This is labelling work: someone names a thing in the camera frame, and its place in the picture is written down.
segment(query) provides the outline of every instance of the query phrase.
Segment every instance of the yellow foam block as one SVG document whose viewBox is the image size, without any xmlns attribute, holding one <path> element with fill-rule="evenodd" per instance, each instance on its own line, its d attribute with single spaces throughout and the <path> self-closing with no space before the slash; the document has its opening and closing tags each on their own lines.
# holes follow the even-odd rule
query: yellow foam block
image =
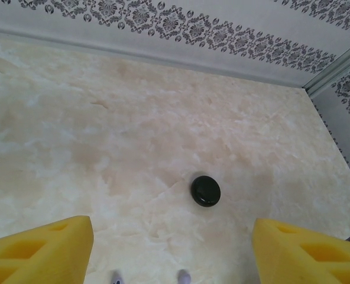
<svg viewBox="0 0 350 284">
<path fill-rule="evenodd" d="M 81 284 L 92 244 L 88 216 L 0 238 L 0 284 Z"/>
<path fill-rule="evenodd" d="M 350 284 L 350 242 L 269 219 L 252 233 L 262 284 Z"/>
</svg>

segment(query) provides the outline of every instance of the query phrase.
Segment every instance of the black round object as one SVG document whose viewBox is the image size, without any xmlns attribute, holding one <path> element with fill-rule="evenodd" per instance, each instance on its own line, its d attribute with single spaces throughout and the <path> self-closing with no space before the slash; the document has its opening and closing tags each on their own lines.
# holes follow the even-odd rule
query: black round object
<svg viewBox="0 0 350 284">
<path fill-rule="evenodd" d="M 192 182 L 191 194 L 197 204 L 212 207 L 220 200 L 221 190 L 210 176 L 199 176 Z"/>
</svg>

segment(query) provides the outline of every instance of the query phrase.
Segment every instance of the marble floor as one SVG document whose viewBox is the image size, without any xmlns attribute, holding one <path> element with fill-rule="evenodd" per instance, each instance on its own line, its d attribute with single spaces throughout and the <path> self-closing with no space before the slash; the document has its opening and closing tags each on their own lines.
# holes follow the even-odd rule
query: marble floor
<svg viewBox="0 0 350 284">
<path fill-rule="evenodd" d="M 0 237 L 73 215 L 85 284 L 259 283 L 255 219 L 348 237 L 350 170 L 302 89 L 0 40 Z"/>
</svg>

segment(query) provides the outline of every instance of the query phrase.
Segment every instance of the yellow sponge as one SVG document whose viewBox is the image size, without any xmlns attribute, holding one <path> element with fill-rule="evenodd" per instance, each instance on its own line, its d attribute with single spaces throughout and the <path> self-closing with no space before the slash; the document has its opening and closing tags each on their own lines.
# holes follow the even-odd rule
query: yellow sponge
<svg viewBox="0 0 350 284">
<path fill-rule="evenodd" d="M 252 233 L 262 284 L 350 284 L 350 242 L 269 219 Z"/>
<path fill-rule="evenodd" d="M 81 284 L 92 244 L 88 216 L 0 238 L 0 284 Z"/>
</svg>

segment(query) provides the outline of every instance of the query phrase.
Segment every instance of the beige marble surface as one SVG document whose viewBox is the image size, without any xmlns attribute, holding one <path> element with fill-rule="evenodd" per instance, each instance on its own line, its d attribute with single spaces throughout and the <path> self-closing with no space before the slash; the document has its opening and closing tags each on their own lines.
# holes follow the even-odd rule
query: beige marble surface
<svg viewBox="0 0 350 284">
<path fill-rule="evenodd" d="M 350 171 L 301 89 L 0 40 L 0 237 L 79 214 L 86 284 L 258 283 L 256 217 L 345 238 Z"/>
</svg>

